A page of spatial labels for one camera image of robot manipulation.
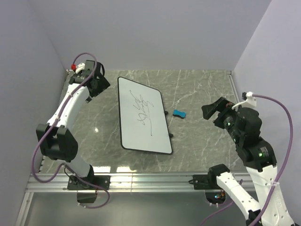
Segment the blue whiteboard eraser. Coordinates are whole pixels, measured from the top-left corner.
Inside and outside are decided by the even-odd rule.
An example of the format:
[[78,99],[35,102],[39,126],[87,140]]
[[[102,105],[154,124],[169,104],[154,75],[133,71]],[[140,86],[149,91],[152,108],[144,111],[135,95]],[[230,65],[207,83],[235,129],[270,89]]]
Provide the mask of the blue whiteboard eraser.
[[173,110],[173,116],[184,119],[186,117],[186,113],[182,111],[178,111],[176,109]]

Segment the aluminium rail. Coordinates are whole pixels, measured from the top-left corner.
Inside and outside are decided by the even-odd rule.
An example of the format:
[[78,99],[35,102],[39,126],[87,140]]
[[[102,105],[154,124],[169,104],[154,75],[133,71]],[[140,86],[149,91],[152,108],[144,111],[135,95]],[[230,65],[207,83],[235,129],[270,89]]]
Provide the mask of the aluminium rail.
[[[207,172],[167,172],[167,173],[108,173],[109,193],[186,193],[196,192],[189,180],[193,175],[207,175]],[[93,193],[91,190],[70,190],[69,178],[65,174],[57,176],[49,183],[42,184],[30,176],[25,191],[27,193]]]
[[231,88],[232,88],[233,93],[234,93],[235,102],[238,103],[238,102],[240,102],[240,100],[239,100],[238,92],[237,92],[237,89],[235,87],[235,83],[234,83],[234,80],[233,80],[232,71],[226,71],[226,72],[227,72],[228,78],[230,80]]

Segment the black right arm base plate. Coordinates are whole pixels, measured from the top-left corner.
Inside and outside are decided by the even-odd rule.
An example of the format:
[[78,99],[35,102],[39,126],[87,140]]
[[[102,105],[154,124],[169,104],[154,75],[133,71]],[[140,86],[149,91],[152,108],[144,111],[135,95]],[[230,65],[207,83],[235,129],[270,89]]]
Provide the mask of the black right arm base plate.
[[195,174],[188,183],[193,185],[194,190],[221,190],[216,183],[210,180],[207,174]]

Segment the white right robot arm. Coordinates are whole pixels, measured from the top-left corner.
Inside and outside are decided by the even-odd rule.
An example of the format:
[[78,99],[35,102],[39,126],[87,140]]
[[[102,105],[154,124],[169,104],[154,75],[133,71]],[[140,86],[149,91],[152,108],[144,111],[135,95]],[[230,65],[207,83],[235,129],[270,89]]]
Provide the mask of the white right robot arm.
[[294,226],[279,184],[283,170],[277,169],[277,160],[271,144],[260,136],[262,121],[255,110],[256,99],[248,93],[243,102],[234,104],[221,97],[202,106],[205,120],[215,113],[214,125],[228,132],[235,143],[236,152],[242,160],[254,185],[255,200],[236,181],[224,165],[216,165],[208,171],[208,184],[224,190],[244,214],[248,226]]

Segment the white whiteboard black frame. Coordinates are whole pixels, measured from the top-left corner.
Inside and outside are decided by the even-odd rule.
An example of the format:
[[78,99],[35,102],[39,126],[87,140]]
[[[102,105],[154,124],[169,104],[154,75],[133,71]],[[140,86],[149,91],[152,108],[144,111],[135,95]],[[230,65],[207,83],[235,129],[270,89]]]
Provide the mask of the white whiteboard black frame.
[[117,82],[122,148],[172,154],[161,92],[123,77]]

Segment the aluminium right side rail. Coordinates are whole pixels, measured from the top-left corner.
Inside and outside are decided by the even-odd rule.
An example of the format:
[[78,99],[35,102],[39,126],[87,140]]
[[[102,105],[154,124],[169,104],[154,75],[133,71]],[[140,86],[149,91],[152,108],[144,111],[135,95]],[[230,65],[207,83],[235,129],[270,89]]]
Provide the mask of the aluminium right side rail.
[[234,83],[234,80],[233,80],[232,71],[226,71],[226,72],[227,72],[228,78],[230,80],[231,88],[232,88],[233,93],[234,93],[235,102],[238,103],[238,102],[240,102],[240,100],[239,100],[238,92],[237,92],[237,89],[235,87],[235,83]]

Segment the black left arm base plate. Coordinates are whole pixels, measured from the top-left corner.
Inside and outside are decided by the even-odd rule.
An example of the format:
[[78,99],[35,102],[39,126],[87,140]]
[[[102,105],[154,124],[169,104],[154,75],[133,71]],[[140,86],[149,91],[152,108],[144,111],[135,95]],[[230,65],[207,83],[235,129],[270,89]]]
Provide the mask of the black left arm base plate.
[[111,177],[109,175],[96,175],[91,181],[78,179],[76,176],[70,176],[67,190],[108,190],[110,187]]

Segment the aluminium front rail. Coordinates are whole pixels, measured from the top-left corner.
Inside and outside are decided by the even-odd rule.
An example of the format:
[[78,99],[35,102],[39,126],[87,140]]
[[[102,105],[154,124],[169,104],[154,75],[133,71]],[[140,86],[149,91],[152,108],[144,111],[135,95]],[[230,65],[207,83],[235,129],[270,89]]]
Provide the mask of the aluminium front rail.
[[[207,172],[167,172],[167,173],[108,173],[109,193],[186,193],[196,192],[189,180],[193,175],[207,175]],[[27,193],[93,193],[91,190],[70,190],[69,178],[65,174],[57,176],[49,183],[42,184],[30,176],[25,191]]]

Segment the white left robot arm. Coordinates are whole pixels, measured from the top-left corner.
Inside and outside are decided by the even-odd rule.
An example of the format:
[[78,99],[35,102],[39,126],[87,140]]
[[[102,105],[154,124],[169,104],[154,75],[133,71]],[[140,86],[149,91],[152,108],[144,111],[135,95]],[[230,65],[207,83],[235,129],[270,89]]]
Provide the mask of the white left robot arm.
[[72,65],[71,69],[74,74],[61,104],[47,123],[37,126],[36,134],[42,155],[61,161],[74,176],[79,177],[80,186],[90,189],[95,185],[94,170],[78,154],[79,145],[70,130],[82,105],[105,91],[110,83],[100,62],[87,60],[83,64]]

